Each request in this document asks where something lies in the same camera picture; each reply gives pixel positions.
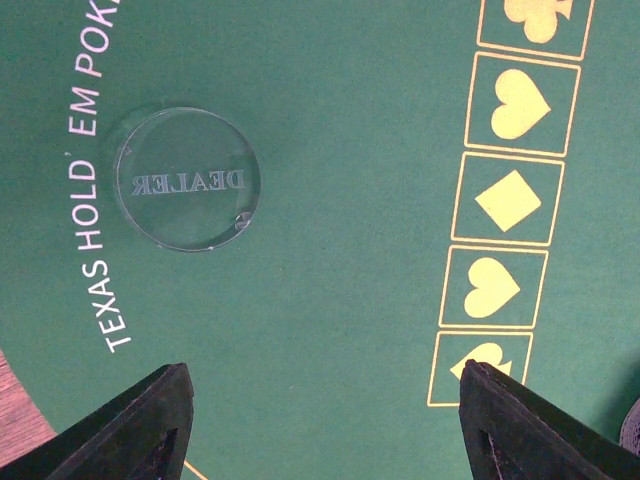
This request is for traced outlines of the clear acrylic dealer button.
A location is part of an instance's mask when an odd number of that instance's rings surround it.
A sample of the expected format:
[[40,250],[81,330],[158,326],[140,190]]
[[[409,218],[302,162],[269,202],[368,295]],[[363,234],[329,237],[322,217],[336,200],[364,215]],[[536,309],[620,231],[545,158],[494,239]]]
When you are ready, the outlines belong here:
[[249,227],[261,172],[234,125],[180,106],[146,116],[123,136],[114,189],[124,216],[142,235],[165,249],[203,252]]

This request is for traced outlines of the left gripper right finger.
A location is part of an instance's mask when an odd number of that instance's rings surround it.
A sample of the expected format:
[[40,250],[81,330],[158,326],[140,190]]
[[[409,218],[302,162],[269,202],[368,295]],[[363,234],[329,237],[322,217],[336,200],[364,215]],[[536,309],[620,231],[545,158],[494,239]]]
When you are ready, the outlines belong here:
[[475,479],[637,479],[639,411],[615,444],[486,362],[468,360],[459,417]]

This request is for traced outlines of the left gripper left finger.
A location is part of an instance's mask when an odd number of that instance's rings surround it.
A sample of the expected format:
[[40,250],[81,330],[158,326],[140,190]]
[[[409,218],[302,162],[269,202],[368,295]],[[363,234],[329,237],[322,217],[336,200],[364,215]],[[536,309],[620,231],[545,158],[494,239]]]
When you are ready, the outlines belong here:
[[3,479],[179,479],[194,391],[186,364],[167,364],[35,450]]

